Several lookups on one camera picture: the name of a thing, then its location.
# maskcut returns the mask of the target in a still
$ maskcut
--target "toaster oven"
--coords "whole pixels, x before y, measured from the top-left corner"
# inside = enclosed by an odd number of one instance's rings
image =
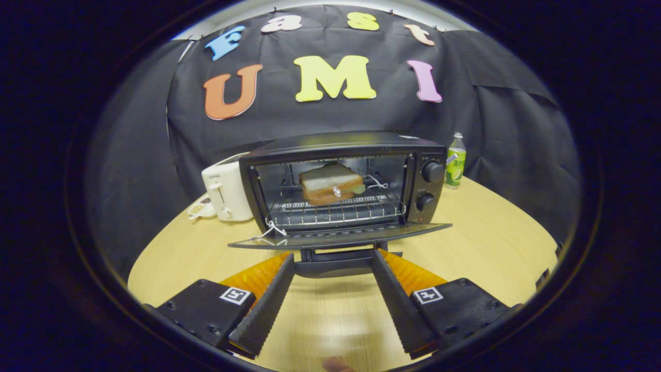
[[[431,223],[446,158],[445,146],[386,132],[274,140],[238,160],[262,236],[229,246],[303,252],[380,244],[449,227]],[[306,200],[301,174],[336,164],[362,179],[362,192],[322,205]]]

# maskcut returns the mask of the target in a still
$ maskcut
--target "black knob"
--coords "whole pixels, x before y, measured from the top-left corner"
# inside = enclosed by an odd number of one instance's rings
[[[415,203],[420,212],[422,212],[427,207],[427,205],[432,204],[434,204],[434,196],[432,194],[424,194],[423,196],[419,197],[418,201]]]
[[[422,178],[427,182],[441,182],[445,174],[445,168],[436,162],[429,162],[422,168]]]

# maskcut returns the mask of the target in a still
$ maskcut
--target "wooden table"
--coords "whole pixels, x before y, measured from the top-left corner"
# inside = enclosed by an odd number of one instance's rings
[[[556,243],[544,228],[465,177],[459,189],[443,190],[432,222],[454,226],[390,242],[389,250],[403,252],[448,281],[466,277],[508,306],[526,302],[539,276],[557,263]],[[191,221],[184,211],[142,252],[128,288],[140,302],[159,306],[197,279],[221,281],[282,253],[227,247],[259,234],[254,220]],[[295,259],[300,260],[298,252]],[[411,363],[371,274],[295,276],[253,363],[277,371],[322,371],[322,359],[332,355],[343,356],[359,371]]]

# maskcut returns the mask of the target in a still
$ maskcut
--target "toast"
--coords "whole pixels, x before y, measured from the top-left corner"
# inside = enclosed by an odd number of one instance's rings
[[[363,185],[363,177],[339,163],[299,174],[303,198],[310,205],[326,205],[352,198],[353,189]]]

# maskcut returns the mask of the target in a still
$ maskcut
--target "small white dish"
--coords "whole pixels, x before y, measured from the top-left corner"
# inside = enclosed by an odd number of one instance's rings
[[[194,220],[198,217],[213,217],[215,216],[214,206],[211,204],[211,199],[209,194],[204,194],[200,197],[193,205],[188,208],[188,217],[190,220]]]

